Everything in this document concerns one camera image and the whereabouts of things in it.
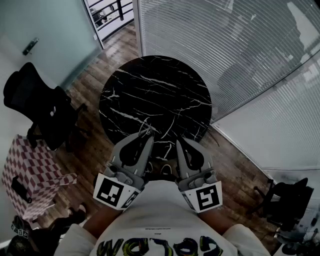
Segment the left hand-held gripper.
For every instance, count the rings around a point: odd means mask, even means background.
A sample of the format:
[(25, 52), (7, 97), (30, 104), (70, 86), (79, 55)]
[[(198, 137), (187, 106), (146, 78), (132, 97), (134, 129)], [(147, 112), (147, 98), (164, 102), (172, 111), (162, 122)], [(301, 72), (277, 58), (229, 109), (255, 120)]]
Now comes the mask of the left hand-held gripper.
[(150, 130), (119, 141), (105, 171), (97, 175), (93, 198), (115, 210), (126, 210), (145, 187), (144, 173), (153, 144)]

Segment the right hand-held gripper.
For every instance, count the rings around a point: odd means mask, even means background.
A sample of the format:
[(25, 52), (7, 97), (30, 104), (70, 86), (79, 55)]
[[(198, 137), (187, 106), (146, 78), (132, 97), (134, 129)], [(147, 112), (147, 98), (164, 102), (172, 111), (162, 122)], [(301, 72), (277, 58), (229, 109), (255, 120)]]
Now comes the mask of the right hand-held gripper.
[(180, 181), (176, 182), (180, 193), (196, 213), (203, 213), (223, 204), (222, 182), (211, 168), (212, 158), (207, 150), (188, 138), (176, 140)]

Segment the person's left forearm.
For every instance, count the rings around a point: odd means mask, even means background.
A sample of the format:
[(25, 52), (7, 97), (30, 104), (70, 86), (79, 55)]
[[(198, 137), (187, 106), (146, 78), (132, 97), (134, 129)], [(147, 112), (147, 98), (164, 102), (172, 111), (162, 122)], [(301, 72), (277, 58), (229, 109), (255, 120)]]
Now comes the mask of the person's left forearm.
[(122, 213), (122, 210), (116, 210), (105, 205), (85, 222), (83, 228), (98, 239), (107, 227)]

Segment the person's right forearm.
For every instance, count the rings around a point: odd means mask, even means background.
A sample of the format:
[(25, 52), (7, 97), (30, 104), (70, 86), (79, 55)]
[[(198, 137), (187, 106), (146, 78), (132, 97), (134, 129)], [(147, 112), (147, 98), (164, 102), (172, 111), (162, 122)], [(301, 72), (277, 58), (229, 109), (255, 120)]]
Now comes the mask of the person's right forearm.
[(232, 226), (235, 222), (224, 216), (217, 208), (210, 209), (197, 214), (198, 217), (215, 230), (221, 236)]

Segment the person's white printed shirt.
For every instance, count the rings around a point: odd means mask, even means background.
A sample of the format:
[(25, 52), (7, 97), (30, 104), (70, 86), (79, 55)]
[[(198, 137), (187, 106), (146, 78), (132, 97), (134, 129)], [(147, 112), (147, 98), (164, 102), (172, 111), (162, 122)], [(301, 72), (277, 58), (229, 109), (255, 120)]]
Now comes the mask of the person's white printed shirt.
[(270, 256), (256, 235), (235, 224), (223, 235), (191, 210), (174, 182), (149, 182), (95, 238), (73, 224), (54, 256)]

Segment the red white checkered box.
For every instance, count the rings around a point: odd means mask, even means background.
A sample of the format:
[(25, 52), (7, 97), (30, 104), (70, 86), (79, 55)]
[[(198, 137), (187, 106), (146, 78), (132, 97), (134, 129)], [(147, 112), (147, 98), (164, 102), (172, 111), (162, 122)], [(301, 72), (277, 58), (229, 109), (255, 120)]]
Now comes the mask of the red white checkered box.
[(25, 136), (17, 134), (9, 148), (1, 182), (18, 216), (34, 221), (51, 206), (60, 187), (77, 182), (77, 175), (62, 174), (43, 140), (33, 148)]

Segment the black mesh office chair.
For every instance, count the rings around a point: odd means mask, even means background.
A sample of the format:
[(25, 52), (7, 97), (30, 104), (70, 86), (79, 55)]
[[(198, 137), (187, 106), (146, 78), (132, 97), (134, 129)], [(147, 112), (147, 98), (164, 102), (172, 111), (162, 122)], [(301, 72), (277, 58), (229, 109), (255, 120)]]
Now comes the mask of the black mesh office chair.
[(76, 125), (79, 112), (87, 111), (83, 103), (77, 109), (71, 105), (71, 98), (60, 87), (50, 88), (38, 74), (36, 67), (25, 63), (13, 72), (3, 89), (6, 107), (18, 111), (32, 121), (27, 139), (35, 148), (38, 140), (44, 140), (50, 150), (57, 150), (65, 144), (70, 152), (70, 134), (79, 131), (91, 134)]

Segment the dark equipment pile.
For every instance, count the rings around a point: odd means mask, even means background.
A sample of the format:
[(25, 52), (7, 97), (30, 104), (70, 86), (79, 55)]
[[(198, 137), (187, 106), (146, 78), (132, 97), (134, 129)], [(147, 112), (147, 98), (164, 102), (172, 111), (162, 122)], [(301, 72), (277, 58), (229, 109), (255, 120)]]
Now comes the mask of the dark equipment pile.
[(299, 224), (291, 231), (278, 228), (274, 237), (279, 245), (272, 256), (320, 256), (320, 224)]

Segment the black metal railing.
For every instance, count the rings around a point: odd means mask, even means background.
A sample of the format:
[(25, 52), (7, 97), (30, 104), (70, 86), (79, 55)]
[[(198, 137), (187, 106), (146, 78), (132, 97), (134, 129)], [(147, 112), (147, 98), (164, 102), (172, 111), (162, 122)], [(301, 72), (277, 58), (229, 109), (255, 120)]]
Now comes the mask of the black metal railing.
[(133, 0), (85, 0), (96, 29), (105, 37), (134, 20)]

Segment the frosted glass door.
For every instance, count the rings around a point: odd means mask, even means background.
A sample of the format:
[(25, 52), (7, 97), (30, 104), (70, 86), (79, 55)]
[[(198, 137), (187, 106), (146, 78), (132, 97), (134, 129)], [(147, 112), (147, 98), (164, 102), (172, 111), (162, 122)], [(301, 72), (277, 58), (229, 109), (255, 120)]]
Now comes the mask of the frosted glass door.
[(0, 0), (1, 83), (31, 62), (49, 87), (66, 89), (101, 50), (84, 0)]

